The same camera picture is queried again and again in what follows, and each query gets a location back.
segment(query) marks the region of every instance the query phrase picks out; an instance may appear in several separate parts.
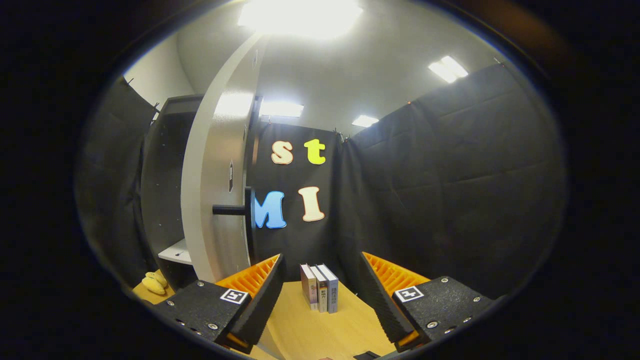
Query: white wall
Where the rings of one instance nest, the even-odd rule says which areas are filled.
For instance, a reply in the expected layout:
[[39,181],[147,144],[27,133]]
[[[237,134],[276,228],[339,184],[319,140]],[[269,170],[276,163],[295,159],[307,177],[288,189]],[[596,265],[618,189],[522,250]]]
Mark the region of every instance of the white wall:
[[167,98],[182,95],[193,95],[195,91],[182,68],[178,56],[177,34],[157,44],[124,74],[129,85],[160,110]]

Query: shelf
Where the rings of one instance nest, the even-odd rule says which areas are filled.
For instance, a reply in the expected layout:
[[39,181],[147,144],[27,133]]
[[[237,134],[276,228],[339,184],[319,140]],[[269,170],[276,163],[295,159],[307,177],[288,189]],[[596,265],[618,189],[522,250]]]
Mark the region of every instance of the shelf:
[[177,243],[162,250],[158,257],[168,261],[174,261],[176,263],[193,265],[191,263],[191,256],[189,256],[189,250],[187,250],[187,241],[182,239]]

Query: book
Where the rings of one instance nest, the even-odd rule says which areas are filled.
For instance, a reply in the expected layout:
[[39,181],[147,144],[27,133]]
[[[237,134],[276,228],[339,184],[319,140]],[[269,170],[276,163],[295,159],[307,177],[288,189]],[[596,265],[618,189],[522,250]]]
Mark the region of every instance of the book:
[[300,264],[300,281],[302,293],[309,303],[311,310],[318,310],[318,293],[316,277],[307,264]]
[[311,272],[316,276],[317,292],[318,292],[318,311],[321,313],[326,312],[326,297],[327,297],[327,281],[324,275],[315,266],[311,266]]
[[338,278],[325,264],[318,265],[317,267],[327,280],[326,311],[330,314],[335,313],[338,311]]

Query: fluorescent light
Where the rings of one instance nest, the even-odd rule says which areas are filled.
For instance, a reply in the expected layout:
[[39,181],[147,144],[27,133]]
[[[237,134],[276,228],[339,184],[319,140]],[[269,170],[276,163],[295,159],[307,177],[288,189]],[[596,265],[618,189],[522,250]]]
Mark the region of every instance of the fluorescent light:
[[378,119],[374,117],[370,117],[367,115],[361,115],[357,119],[355,119],[351,125],[369,127],[378,122]]
[[444,66],[449,69],[449,71],[454,73],[459,78],[464,78],[465,76],[469,75],[465,68],[463,68],[456,60],[453,60],[451,56],[445,56],[441,61]]
[[227,115],[233,117],[245,117],[251,110],[253,103],[253,94],[248,92],[229,92],[222,94],[218,105],[216,106],[216,114]]
[[327,39],[345,34],[361,13],[350,0],[253,0],[243,7],[238,25]]
[[431,65],[429,65],[429,70],[435,72],[436,75],[440,76],[442,79],[444,79],[444,81],[448,82],[449,84],[451,84],[457,79],[455,74],[449,71],[449,69],[447,69],[447,67],[442,65],[441,63],[432,63]]
[[304,105],[282,101],[262,101],[260,115],[300,117]]

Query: ceiling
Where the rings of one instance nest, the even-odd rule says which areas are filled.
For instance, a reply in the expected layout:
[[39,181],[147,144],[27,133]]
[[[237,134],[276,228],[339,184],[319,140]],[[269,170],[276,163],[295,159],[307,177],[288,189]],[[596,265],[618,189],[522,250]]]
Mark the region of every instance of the ceiling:
[[[196,93],[204,93],[227,58],[253,33],[237,25],[236,1],[181,29],[177,47]],[[271,35],[257,95],[305,106],[302,116],[272,119],[345,136],[359,115],[382,118],[448,84],[427,66],[450,55],[468,72],[495,64],[497,50],[445,15],[400,0],[359,0],[354,26],[334,40]]]

